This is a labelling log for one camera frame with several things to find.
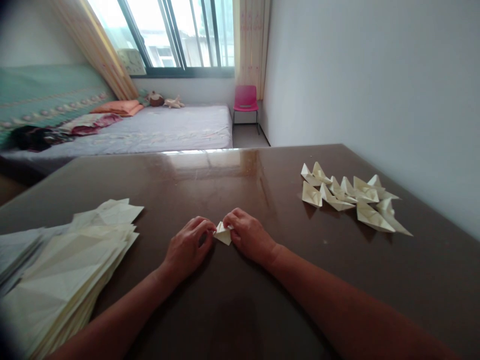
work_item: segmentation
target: window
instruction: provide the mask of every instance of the window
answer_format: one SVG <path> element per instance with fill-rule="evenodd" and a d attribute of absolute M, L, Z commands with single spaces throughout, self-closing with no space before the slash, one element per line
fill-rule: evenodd
<path fill-rule="evenodd" d="M 88 0 L 113 47 L 140 52 L 147 77 L 233 77 L 232 0 Z"/>

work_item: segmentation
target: bed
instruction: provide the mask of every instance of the bed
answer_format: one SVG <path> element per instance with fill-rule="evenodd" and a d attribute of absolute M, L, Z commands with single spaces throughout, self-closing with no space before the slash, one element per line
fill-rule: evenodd
<path fill-rule="evenodd" d="M 181 109 L 146 107 L 99 134 L 78 137 L 42 152 L 9 150 L 1 156 L 49 175 L 82 156 L 231 148 L 232 121 L 227 105 L 187 105 Z"/>
<path fill-rule="evenodd" d="M 114 100 L 110 89 L 95 71 L 86 65 L 81 68 L 78 66 L 49 67 L 50 72 L 53 70 L 49 75 L 45 75 L 45 69 L 41 68 L 18 68 L 13 72 L 9 69 L 4 83 L 10 82 L 12 85 L 9 92 L 5 90 L 0 94 L 2 120 L 11 119 L 5 128 L 8 130 L 22 124 L 54 126 Z M 4 99 L 5 95 L 11 93 L 12 87 L 19 86 L 19 78 L 23 81 L 27 79 L 25 84 L 20 82 L 23 90 L 17 89 L 13 92 L 14 98 Z M 74 89 L 70 89 L 72 83 L 75 84 Z M 32 92 L 38 91 L 35 87 L 41 88 L 42 95 L 46 93 L 47 96 L 34 95 Z M 33 108 L 27 111 L 26 106 Z M 28 166 L 43 175 L 49 175 L 71 160 L 83 156 L 232 147 L 232 120 L 226 104 L 187 104 L 181 109 L 149 106 L 133 117 L 126 117 L 101 129 L 99 134 L 77 137 L 75 141 L 54 145 L 42 152 L 4 149 L 0 156 L 12 164 Z"/>

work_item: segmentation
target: glass pane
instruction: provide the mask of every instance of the glass pane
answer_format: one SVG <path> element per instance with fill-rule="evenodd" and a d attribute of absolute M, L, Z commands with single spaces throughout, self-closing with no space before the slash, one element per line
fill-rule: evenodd
<path fill-rule="evenodd" d="M 220 59 L 223 67 L 235 66 L 234 9 L 230 0 L 215 0 L 216 24 L 220 43 Z"/>
<path fill-rule="evenodd" d="M 153 66 L 179 67 L 180 64 L 177 64 L 174 57 L 174 47 L 169 40 L 170 30 L 165 27 L 158 0 L 127 0 L 127 2 Z M 162 54 L 168 52 L 168 55 L 160 55 L 159 52 Z"/>
<path fill-rule="evenodd" d="M 214 67 L 218 66 L 217 64 L 217 45 L 215 44 L 215 32 L 214 32 L 214 22 L 212 17 L 212 3 L 210 0 L 205 1 L 205 10 L 206 10 L 206 22 L 208 25 L 208 38 L 210 41 L 210 48 L 211 48 L 211 59 L 213 61 Z"/>
<path fill-rule="evenodd" d="M 115 50 L 137 49 L 117 0 L 88 0 Z"/>
<path fill-rule="evenodd" d="M 205 34 L 203 37 L 201 35 L 203 17 L 200 0 L 192 1 L 193 13 L 190 6 L 190 0 L 171 0 L 171 5 L 173 7 L 178 33 L 180 34 L 181 46 L 183 48 L 186 65 L 188 67 L 201 67 L 201 56 L 203 66 L 210 66 L 209 50 L 206 47 L 204 48 L 203 45 L 204 43 L 205 46 L 207 45 L 205 42 Z M 197 42 L 197 36 L 195 34 L 194 17 L 199 35 L 198 41 L 200 43 L 201 53 L 199 52 L 199 43 Z"/>

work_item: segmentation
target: hand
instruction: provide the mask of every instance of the hand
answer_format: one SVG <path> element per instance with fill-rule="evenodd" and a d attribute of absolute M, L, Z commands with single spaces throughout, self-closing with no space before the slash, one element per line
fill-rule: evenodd
<path fill-rule="evenodd" d="M 213 222 L 197 216 L 171 239 L 165 260 L 159 269 L 168 274 L 175 286 L 190 276 L 204 261 L 212 248 L 213 232 L 216 230 L 217 227 Z M 200 237 L 205 232 L 207 232 L 206 240 L 203 244 L 199 244 Z"/>
<path fill-rule="evenodd" d="M 266 267 L 275 259 L 277 243 L 264 230 L 256 218 L 240 208 L 228 213 L 223 219 L 223 226 L 232 226 L 230 238 L 237 249 L 247 258 Z"/>

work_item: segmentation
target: gray bedsheet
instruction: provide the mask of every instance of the gray bedsheet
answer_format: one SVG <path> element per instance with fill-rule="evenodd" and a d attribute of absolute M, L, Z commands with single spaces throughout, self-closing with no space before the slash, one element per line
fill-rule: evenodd
<path fill-rule="evenodd" d="M 227 105 L 190 105 L 181 109 L 146 107 L 133 117 L 42 152 L 3 151 L 12 162 L 49 175 L 75 158 L 91 155 L 158 153 L 232 148 Z"/>

